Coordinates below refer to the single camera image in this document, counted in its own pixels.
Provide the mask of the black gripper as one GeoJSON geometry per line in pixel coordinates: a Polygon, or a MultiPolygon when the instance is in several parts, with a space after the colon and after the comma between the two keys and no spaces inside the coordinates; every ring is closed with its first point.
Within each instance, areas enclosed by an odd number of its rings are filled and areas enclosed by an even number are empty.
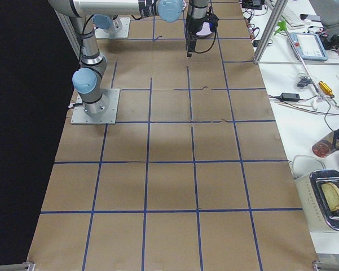
{"type": "Polygon", "coordinates": [[[197,32],[202,30],[204,19],[195,19],[191,16],[186,17],[186,50],[187,57],[191,58],[192,54],[195,53],[195,47],[197,40],[197,32]]]}

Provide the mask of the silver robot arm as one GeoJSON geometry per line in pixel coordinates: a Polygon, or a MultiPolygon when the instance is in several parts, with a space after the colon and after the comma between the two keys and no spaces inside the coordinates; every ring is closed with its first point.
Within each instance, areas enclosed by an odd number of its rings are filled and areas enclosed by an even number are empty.
{"type": "Polygon", "coordinates": [[[122,30],[122,22],[118,15],[95,14],[92,18],[94,25],[109,34],[116,34],[122,30]]]}
{"type": "Polygon", "coordinates": [[[50,1],[51,7],[70,18],[80,45],[80,68],[72,77],[74,88],[82,99],[84,112],[89,116],[107,110],[109,100],[100,88],[107,64],[95,37],[93,22],[97,15],[139,15],[142,18],[159,16],[171,23],[176,21],[184,6],[183,1],[50,1]]]}

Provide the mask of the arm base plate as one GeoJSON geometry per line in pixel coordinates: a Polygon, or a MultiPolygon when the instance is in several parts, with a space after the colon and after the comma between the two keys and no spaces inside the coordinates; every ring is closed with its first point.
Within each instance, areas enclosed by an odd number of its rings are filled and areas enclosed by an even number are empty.
{"type": "Polygon", "coordinates": [[[102,98],[94,104],[86,104],[77,95],[73,107],[71,124],[73,125],[115,125],[117,120],[120,89],[101,89],[102,98]]]}
{"type": "Polygon", "coordinates": [[[129,35],[130,18],[111,18],[107,15],[95,15],[95,36],[99,40],[127,39],[129,35]]]}

